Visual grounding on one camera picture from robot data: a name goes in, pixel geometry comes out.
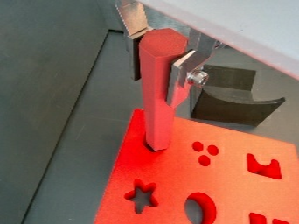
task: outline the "red foam board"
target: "red foam board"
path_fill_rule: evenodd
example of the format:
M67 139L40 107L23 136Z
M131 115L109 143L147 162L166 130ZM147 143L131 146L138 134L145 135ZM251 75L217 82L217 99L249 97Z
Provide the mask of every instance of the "red foam board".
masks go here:
M175 117L169 149L151 151L138 109L95 224L191 223L187 199L202 207L203 224L298 224L298 186L293 144ZM153 194L142 213L137 188Z

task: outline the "screw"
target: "screw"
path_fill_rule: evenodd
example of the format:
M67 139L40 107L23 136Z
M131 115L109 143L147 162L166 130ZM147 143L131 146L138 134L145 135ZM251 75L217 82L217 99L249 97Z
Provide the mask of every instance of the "screw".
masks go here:
M202 88L206 84L210 75L205 73L199 68L195 68L187 76L189 84L194 85L198 88Z

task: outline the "star-shaped cutout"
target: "star-shaped cutout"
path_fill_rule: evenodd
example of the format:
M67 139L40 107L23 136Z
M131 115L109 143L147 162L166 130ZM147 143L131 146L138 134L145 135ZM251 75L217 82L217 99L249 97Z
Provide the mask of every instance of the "star-shaped cutout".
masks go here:
M158 201L154 196L155 188L155 183L145 185L143 181L139 178L135 180L135 190L126 194L126 199L135 202L137 214L141 214L143 212L146 206L158 206Z

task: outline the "metal clamp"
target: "metal clamp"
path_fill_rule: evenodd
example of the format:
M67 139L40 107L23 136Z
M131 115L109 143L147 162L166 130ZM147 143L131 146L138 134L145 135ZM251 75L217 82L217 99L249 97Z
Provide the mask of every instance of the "metal clamp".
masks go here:
M206 84L209 75L202 71L203 65L225 45L214 38L191 28L187 53L173 63L173 72L167 93L167 103L178 106L182 102L174 99L177 87L194 85L198 88Z
M130 52L130 67L133 79L141 79L139 42L153 28L149 26L146 10L142 3L135 0L117 0L117 15L121 19L126 36L126 49Z

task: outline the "black plastic piece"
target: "black plastic piece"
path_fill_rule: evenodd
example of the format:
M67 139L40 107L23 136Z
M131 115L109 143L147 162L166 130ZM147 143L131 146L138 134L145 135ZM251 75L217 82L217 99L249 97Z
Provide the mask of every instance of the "black plastic piece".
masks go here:
M201 92L191 117L258 126L286 98L254 101L251 88L257 71L206 66L210 80Z

